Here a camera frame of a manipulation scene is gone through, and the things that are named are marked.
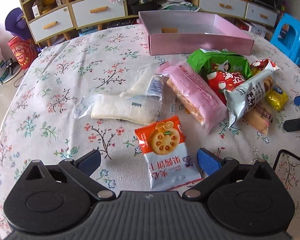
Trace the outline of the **yellow snack packet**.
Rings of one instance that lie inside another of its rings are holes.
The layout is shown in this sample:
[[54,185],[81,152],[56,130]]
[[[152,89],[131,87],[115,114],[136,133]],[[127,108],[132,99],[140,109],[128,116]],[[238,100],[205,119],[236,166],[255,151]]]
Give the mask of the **yellow snack packet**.
[[265,97],[265,101],[279,112],[288,101],[288,94],[281,87],[274,86],[273,90]]

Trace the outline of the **tan biscuit packet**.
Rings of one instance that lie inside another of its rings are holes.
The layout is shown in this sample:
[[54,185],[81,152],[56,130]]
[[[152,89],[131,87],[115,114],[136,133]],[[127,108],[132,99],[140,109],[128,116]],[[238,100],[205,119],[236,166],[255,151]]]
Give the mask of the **tan biscuit packet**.
[[243,116],[243,119],[258,132],[267,135],[273,121],[273,109],[264,100]]

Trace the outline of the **orange white biscuit packet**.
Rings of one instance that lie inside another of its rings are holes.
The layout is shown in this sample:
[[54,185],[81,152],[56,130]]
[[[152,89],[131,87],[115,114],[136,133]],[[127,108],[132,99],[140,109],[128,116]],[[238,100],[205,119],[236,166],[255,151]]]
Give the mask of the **orange white biscuit packet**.
[[201,179],[187,151],[178,116],[138,128],[135,135],[147,162],[152,191],[167,191]]

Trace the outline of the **white jam cookie pack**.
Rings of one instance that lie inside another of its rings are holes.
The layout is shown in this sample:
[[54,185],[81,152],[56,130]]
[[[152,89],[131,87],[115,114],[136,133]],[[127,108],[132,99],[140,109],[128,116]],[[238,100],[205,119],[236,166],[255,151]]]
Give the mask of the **white jam cookie pack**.
[[233,90],[225,90],[226,106],[229,112],[228,127],[253,109],[275,85],[275,71],[264,69]]

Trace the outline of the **red white candy packet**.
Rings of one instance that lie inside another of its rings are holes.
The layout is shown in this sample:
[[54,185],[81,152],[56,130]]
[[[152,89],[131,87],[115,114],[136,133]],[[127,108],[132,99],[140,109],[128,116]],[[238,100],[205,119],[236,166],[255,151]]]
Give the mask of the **red white candy packet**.
[[258,74],[259,72],[263,71],[263,70],[271,70],[271,71],[277,71],[279,70],[279,67],[277,66],[277,64],[273,61],[271,61],[270,59],[263,59],[263,60],[257,60],[254,61],[251,65],[251,72],[252,75],[255,76],[256,74]]

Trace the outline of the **pink wafer packet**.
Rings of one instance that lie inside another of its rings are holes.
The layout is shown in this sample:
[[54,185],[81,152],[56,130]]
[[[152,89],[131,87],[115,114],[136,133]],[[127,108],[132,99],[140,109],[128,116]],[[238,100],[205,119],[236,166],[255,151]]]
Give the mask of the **pink wafer packet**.
[[201,124],[204,133],[228,117],[226,105],[186,61],[167,61],[157,68],[157,74],[167,78],[168,87]]

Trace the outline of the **clear white cracker pack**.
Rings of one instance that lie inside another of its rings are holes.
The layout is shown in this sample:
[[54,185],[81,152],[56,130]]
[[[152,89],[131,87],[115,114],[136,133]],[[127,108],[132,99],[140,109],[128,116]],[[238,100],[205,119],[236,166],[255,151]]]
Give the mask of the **clear white cracker pack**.
[[147,126],[160,120],[161,107],[160,96],[95,94],[78,103],[74,116],[76,119],[87,115],[92,119],[119,119]]

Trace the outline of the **red white snack packet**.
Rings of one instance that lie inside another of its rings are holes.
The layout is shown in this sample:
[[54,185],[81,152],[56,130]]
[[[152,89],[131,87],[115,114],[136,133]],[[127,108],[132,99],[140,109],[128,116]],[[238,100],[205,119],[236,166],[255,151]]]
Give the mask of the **red white snack packet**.
[[245,82],[245,78],[240,72],[223,72],[221,70],[212,72],[207,75],[207,83],[215,94],[226,105],[224,90],[233,90]]

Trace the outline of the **green biscuit package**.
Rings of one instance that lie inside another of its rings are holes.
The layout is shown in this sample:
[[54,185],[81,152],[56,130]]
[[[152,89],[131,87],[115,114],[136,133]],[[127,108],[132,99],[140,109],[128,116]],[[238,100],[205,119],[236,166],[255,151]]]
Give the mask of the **green biscuit package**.
[[239,72],[246,80],[253,75],[246,57],[225,50],[198,49],[187,58],[187,63],[204,79],[218,70]]

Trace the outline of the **gold snack bar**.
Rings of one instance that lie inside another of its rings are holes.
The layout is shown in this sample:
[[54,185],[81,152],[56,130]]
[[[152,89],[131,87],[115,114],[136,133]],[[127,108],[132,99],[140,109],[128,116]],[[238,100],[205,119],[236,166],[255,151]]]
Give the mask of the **gold snack bar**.
[[178,32],[178,28],[161,28],[161,32],[163,34],[177,33]]

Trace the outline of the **floral tablecloth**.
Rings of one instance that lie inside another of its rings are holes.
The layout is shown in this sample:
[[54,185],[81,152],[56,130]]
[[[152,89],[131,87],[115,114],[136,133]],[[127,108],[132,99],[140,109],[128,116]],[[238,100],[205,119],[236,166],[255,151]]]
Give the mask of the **floral tablecloth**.
[[[289,99],[263,135],[243,120],[234,126],[223,121],[207,135],[202,126],[167,90],[162,101],[165,116],[177,115],[186,136],[188,152],[195,157],[201,147],[224,158],[252,164],[259,159],[274,164],[281,149],[276,172],[295,203],[288,232],[300,235],[300,131],[286,132],[286,120],[300,118],[300,69],[267,40],[253,35],[250,62],[271,59],[279,70],[278,85]],[[10,233],[3,205],[10,190],[29,163],[39,159],[57,164],[77,159],[90,150],[102,154],[93,179],[105,187],[149,191],[147,164],[135,136],[137,125],[122,120],[75,118],[75,109],[85,96],[118,94],[129,89],[147,67],[170,61],[169,55],[151,56],[141,25],[118,27],[74,38],[43,50],[23,78],[0,128],[0,238]]]

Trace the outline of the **blue plastic stool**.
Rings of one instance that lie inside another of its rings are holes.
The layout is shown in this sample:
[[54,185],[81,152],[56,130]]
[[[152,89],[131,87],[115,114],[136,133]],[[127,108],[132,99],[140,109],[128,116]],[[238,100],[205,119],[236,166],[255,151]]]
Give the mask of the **blue plastic stool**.
[[270,43],[300,68],[300,21],[284,13]]

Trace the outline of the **red round lantern bag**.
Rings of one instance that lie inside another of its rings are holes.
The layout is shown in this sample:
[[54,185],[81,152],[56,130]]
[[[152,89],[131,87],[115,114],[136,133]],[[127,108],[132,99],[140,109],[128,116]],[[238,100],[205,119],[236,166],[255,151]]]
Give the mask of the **red round lantern bag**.
[[23,70],[28,69],[38,57],[37,46],[33,38],[23,40],[19,36],[14,36],[7,44]]

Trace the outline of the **pink cardboard box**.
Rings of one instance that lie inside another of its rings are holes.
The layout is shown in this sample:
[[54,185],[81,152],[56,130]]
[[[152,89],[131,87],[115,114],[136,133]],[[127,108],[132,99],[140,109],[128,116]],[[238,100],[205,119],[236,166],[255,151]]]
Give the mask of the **pink cardboard box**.
[[[226,49],[249,55],[254,40],[217,14],[190,11],[141,11],[139,20],[146,29],[152,56],[192,53],[197,49]],[[163,34],[161,28],[178,28]]]

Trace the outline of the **purple hat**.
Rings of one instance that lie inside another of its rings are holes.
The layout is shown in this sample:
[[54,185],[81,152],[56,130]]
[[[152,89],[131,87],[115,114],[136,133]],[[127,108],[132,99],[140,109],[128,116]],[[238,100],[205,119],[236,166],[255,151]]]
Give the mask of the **purple hat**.
[[23,11],[20,8],[15,8],[8,13],[5,19],[5,30],[23,40],[28,40],[32,37]]

